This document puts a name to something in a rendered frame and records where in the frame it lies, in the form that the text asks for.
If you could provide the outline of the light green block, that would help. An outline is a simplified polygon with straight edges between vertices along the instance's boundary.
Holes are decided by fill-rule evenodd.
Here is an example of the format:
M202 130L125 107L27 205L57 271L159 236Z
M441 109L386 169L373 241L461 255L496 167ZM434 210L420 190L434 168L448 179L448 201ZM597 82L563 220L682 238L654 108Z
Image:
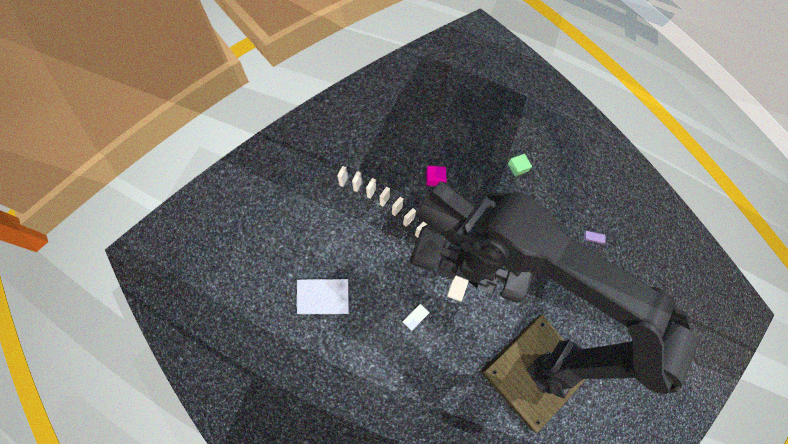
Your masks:
M532 168L525 154L522 154L515 158L511 158L510 161L508 162L508 166L510 170L513 172L514 176L522 175L528 172L530 168Z

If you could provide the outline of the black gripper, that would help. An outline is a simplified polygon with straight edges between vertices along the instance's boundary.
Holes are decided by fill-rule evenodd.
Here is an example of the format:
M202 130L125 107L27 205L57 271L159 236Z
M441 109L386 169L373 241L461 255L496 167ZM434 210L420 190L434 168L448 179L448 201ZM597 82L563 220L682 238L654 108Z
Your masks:
M504 271L502 268L492 273L482 273L473 269L468 263L466 251L455 242L453 245L429 225L422 227L410 262L412 265L424 270L434 271L439 257L442 257L437 267L437 274L454 280L456 276L468 280L478 290L489 294L495 293L498 281L506 280L500 296L506 300L519 303L527 297L532 272L521 272L519 276Z

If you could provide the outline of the magenta cube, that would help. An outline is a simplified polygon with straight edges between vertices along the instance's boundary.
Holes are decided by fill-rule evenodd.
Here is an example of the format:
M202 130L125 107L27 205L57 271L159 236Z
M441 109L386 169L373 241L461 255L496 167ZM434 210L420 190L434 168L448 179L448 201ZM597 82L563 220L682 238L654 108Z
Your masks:
M436 186L439 181L446 182L446 167L428 166L427 185Z

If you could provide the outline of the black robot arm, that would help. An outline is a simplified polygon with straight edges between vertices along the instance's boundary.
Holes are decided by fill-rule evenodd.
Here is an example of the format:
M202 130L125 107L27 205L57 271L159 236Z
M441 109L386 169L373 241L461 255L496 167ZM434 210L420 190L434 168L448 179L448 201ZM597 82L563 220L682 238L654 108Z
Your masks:
M583 379L602 378L635 378L660 394L680 391L698 345L688 313L669 292L567 236L529 195L486 193L475 204L439 181L416 216L457 242L476 271L541 272L628 327L627 343L582 349L560 340L552 354L540 355L527 371L542 393L565 398Z

